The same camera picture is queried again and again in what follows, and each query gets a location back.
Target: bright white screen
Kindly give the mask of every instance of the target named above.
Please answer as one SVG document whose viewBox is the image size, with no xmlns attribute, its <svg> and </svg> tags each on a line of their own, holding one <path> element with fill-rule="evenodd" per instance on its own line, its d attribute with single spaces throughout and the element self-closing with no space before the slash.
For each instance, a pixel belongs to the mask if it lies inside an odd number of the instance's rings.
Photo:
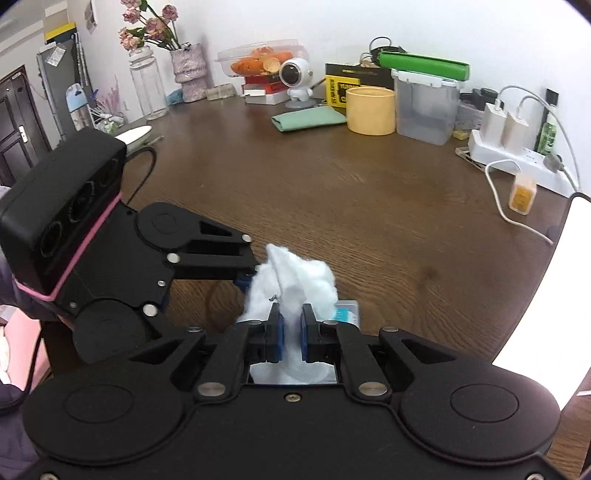
<svg viewBox="0 0 591 480">
<path fill-rule="evenodd" d="M 591 367 L 591 203 L 575 197 L 550 266 L 493 365 L 545 386 L 560 409 Z"/>
</svg>

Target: door handle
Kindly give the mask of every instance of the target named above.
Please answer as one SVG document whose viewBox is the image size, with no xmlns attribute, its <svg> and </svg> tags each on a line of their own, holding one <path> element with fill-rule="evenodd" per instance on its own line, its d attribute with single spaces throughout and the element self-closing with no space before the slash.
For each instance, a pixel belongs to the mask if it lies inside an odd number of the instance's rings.
<svg viewBox="0 0 591 480">
<path fill-rule="evenodd" d="M 27 137 L 27 132 L 25 131 L 25 127 L 21 125 L 18 127 L 18 131 L 21 133 L 21 138 L 23 143 L 27 143 L 29 141 L 29 137 Z"/>
</svg>

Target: green cloth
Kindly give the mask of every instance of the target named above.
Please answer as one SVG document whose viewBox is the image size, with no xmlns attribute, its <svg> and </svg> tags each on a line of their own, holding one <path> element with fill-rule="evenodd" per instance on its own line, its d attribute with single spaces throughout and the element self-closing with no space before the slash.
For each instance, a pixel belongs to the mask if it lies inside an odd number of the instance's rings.
<svg viewBox="0 0 591 480">
<path fill-rule="evenodd" d="M 282 113 L 271 118 L 271 122 L 280 132 L 290 132 L 303 128 L 322 127 L 323 125 L 339 125 L 347 121 L 342 113 L 338 113 L 330 106 L 319 106 Z"/>
</svg>

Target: pink chair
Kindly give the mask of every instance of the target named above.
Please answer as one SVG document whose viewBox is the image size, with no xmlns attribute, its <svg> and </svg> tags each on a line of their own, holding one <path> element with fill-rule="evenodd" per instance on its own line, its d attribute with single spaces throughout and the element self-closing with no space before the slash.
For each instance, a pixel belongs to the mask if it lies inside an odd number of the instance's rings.
<svg viewBox="0 0 591 480">
<path fill-rule="evenodd" d="M 27 384 L 33 349 L 40 330 L 41 325 L 38 320 L 30 319 L 18 309 L 12 314 L 10 321 L 4 327 L 4 336 L 8 341 L 10 351 L 7 373 L 10 377 L 10 383 L 21 390 L 24 390 Z M 35 388 L 43 380 L 49 369 L 47 351 L 45 350 L 45 344 L 41 341 L 31 388 Z"/>
</svg>

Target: power strip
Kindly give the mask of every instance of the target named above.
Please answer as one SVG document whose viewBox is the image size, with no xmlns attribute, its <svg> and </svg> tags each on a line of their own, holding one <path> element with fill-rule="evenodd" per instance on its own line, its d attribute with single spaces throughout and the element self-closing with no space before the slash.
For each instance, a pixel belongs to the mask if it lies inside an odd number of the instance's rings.
<svg viewBox="0 0 591 480">
<path fill-rule="evenodd" d="M 495 160 L 504 160 L 506 158 L 514 160 L 521 168 L 522 173 L 534 179 L 541 187 L 567 198 L 574 192 L 564 173 L 561 171 L 553 173 L 548 170 L 544 167 L 544 157 L 533 150 L 524 148 L 523 155 L 513 155 L 503 148 L 485 144 L 479 130 L 472 130 L 472 133 L 470 133 L 468 148 L 470 149 L 470 157 L 475 162 L 488 165 Z M 495 165 L 495 168 L 512 175 L 517 173 L 517 167 L 510 162 Z"/>
</svg>

